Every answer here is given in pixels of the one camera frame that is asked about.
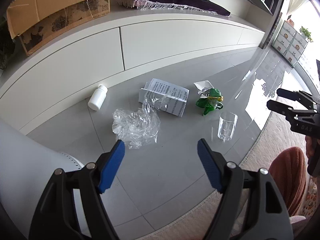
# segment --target white fringe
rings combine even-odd
[[[119,5],[123,5],[126,8],[136,7],[139,10],[145,9],[189,9],[196,10],[202,12],[209,12],[212,14],[217,14],[216,12],[206,11],[199,9],[197,7],[189,6],[189,5],[181,5],[176,3],[160,3],[160,2],[151,2],[149,0],[116,0]]]

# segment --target gray tile floor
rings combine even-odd
[[[82,163],[96,161],[116,141],[112,114],[136,110],[139,88],[152,78],[190,90],[183,117],[159,112],[158,142],[125,157],[102,200],[121,240],[149,234],[199,204],[214,189],[197,156],[196,143],[209,146],[228,161],[240,163],[263,128],[270,111],[266,102],[292,69],[272,50],[240,49],[207,55],[163,67],[109,88],[100,111],[87,100],[68,108],[28,134],[50,149],[66,152]],[[224,96],[224,111],[238,115],[230,141],[217,138],[220,111],[202,116],[193,82],[209,80]]]

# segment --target person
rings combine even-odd
[[[310,136],[306,136],[305,141],[306,155],[309,159],[314,155],[315,150]],[[320,203],[320,194],[317,194],[320,179],[310,177],[307,181],[305,155],[299,147],[282,151],[273,160],[269,172],[284,199],[294,234],[297,235],[308,223]]]

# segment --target crumpled clear plastic bag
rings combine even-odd
[[[168,97],[159,97],[147,91],[142,108],[133,112],[116,109],[113,113],[112,131],[129,149],[139,149],[143,145],[157,142],[160,119],[156,109],[166,108]]]

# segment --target brown pants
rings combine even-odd
[[[275,180],[290,217],[298,215],[306,185],[306,163],[299,147],[284,150],[272,162],[269,172]]]

